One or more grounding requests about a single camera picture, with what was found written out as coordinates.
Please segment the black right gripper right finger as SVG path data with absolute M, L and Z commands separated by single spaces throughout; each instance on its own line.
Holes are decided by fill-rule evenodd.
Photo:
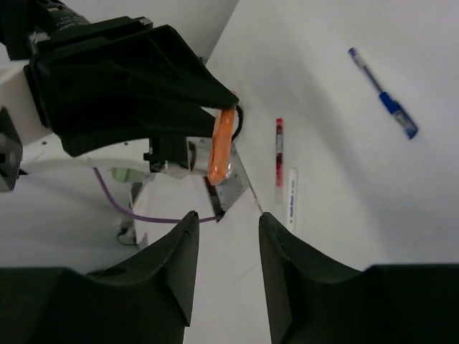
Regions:
M 273 343 L 456 343 L 458 266 L 380 264 L 359 271 L 259 220 Z

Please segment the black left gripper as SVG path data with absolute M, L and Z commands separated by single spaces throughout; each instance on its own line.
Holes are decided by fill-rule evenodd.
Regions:
M 122 17 L 92 24 L 61 1 L 3 1 L 1 43 L 41 128 L 72 157 L 128 140 L 209 137 L 223 86 L 172 27 Z

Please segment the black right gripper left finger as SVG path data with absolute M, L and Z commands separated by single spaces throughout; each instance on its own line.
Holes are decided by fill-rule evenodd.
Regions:
M 191 323 L 199 217 L 95 275 L 1 270 L 3 343 L 182 343 Z

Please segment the orange eraser case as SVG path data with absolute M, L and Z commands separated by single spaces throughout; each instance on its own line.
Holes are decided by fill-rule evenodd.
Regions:
M 230 164 L 235 108 L 222 110 L 215 119 L 207 178 L 212 185 L 225 180 Z

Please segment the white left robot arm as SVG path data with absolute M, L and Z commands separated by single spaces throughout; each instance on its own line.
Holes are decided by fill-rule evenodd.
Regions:
M 61 1 L 3 1 L 1 190 L 65 169 L 198 172 L 192 138 L 239 100 L 168 25 L 89 22 Z

